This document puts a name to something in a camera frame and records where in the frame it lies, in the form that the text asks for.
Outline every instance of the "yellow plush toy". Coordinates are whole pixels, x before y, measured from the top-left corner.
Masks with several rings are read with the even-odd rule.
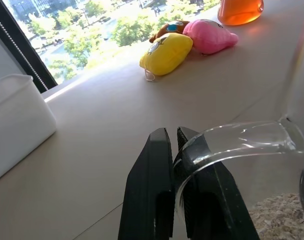
[[[156,76],[168,74],[184,61],[192,46],[190,37],[167,33],[154,41],[141,57],[140,66]]]

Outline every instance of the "window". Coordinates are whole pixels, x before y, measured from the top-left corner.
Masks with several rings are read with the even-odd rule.
[[[0,37],[45,90],[219,0],[0,0]]]

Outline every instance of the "window blind cord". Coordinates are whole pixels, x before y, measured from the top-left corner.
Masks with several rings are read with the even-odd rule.
[[[21,54],[21,56],[23,57],[23,59],[26,61],[26,63],[28,64],[28,66],[31,68],[32,72],[35,74],[35,76],[37,77],[37,79],[41,82],[41,84],[45,87],[46,90],[49,90],[47,88],[47,86],[44,84],[44,82],[41,80],[40,76],[37,74],[37,72],[34,70],[34,68],[31,66],[31,64],[29,63],[29,61],[27,60],[27,58],[24,56],[24,54],[21,52],[21,50],[19,49],[19,47],[16,45],[16,43],[14,42],[14,40],[12,39],[12,37],[10,36],[10,34],[8,33],[8,31],[5,29],[5,27],[2,25],[2,23],[0,22],[0,27],[2,28],[2,30],[4,31],[4,33],[7,35],[7,37],[10,39],[10,41],[13,43],[13,45],[16,47],[16,49],[18,50],[18,52]]]

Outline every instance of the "orange bottle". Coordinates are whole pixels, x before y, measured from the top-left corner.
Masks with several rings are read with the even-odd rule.
[[[221,0],[217,18],[224,25],[246,24],[257,19],[263,8],[263,0]]]

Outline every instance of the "cityscape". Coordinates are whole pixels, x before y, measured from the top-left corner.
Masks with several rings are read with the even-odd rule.
[[[147,41],[165,23],[219,0],[3,0],[61,84]]]

